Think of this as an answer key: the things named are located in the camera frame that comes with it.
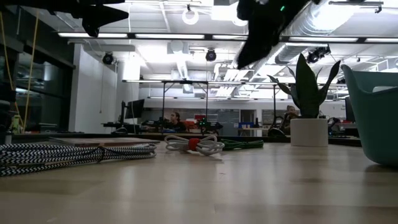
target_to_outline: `plant leaf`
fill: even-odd
[[[290,87],[290,92],[292,93],[293,103],[300,109],[300,99],[299,96],[297,96],[297,89],[295,84],[292,84],[292,86]]]
[[[296,89],[303,118],[316,118],[319,113],[318,84],[303,54],[297,61]]]
[[[338,70],[340,69],[340,63],[341,63],[341,61],[338,61],[332,66],[332,68],[330,70],[328,81],[319,90],[318,105],[321,105],[324,102],[324,100],[326,99],[326,96],[328,95],[329,86],[330,86],[331,82],[336,78],[336,76],[338,74]]]
[[[272,82],[278,84],[279,88],[286,94],[291,95],[292,93],[290,92],[290,89],[285,85],[279,82],[278,79],[268,75],[268,77],[271,79]]]
[[[294,79],[296,79],[296,75],[294,74],[293,70],[288,66],[286,66],[286,68],[289,69],[289,73],[294,77]]]
[[[321,69],[319,69],[319,71],[318,71],[318,73],[317,73],[317,76],[315,77],[315,80],[316,80],[316,81],[318,81],[318,76],[319,76],[319,73],[321,73],[322,69],[323,69],[323,67],[321,67]]]

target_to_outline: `potted plant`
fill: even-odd
[[[318,75],[308,66],[304,55],[298,57],[296,73],[289,67],[290,74],[295,78],[295,84],[290,89],[278,79],[269,75],[272,82],[292,96],[294,104],[300,109],[301,116],[290,121],[290,143],[293,146],[328,146],[328,123],[326,119],[318,118],[319,107],[326,99],[330,83],[340,69],[340,61],[332,66],[328,81],[318,88]]]

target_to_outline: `teal bin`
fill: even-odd
[[[377,86],[398,86],[398,73],[357,72],[342,65],[356,127],[366,157],[398,166],[398,87],[373,92]]]

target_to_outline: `computer monitor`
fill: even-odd
[[[349,97],[346,97],[345,101],[346,101],[346,120],[355,122],[355,116],[354,116],[353,106],[351,105],[351,99]]]
[[[127,103],[125,119],[140,118],[144,110],[145,100],[130,101]]]

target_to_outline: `exposed ceiling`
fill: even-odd
[[[139,1],[130,1],[134,3],[124,3],[110,5],[129,12],[130,17],[124,21],[108,24],[101,28],[100,32],[161,32],[161,33],[187,33],[187,34],[247,34],[247,26],[236,26],[229,17],[225,21],[213,20],[212,10],[219,9],[214,7],[213,0],[202,1],[200,6],[192,4],[191,8],[198,12],[198,22],[194,25],[188,25],[182,20],[182,13],[186,6],[169,5],[167,2],[145,1],[145,4]],[[328,35],[338,36],[398,36],[398,1],[383,0],[383,10],[376,14],[374,10],[377,7],[355,7],[353,15],[337,29]],[[336,17],[340,16],[341,10],[348,10],[347,6],[339,6],[335,11],[325,14],[319,23],[332,23]],[[58,18],[51,16],[47,11],[40,10],[40,19],[52,26],[59,32],[83,32],[81,20],[72,18],[69,14],[58,13]],[[87,40],[91,45],[134,45],[142,58],[146,61],[145,66],[141,67],[141,73],[145,75],[170,74],[171,70],[176,70],[175,61],[167,58],[167,40]],[[215,48],[218,59],[215,62],[206,62],[205,52],[195,52],[192,59],[188,60],[186,65],[188,70],[207,70],[213,72],[217,63],[234,59],[241,47],[240,42],[209,42],[209,41],[186,41],[189,46]],[[314,71],[323,68],[320,74],[320,82],[326,79],[330,67],[335,60],[342,60],[343,63],[358,70],[369,70],[384,62],[389,58],[398,58],[398,45],[396,44],[330,44],[331,55],[319,60],[312,65]],[[295,69],[295,60],[287,64],[293,70]],[[275,72],[274,69],[266,67],[259,74],[261,77],[266,75],[277,75],[289,79],[289,71],[281,67]]]

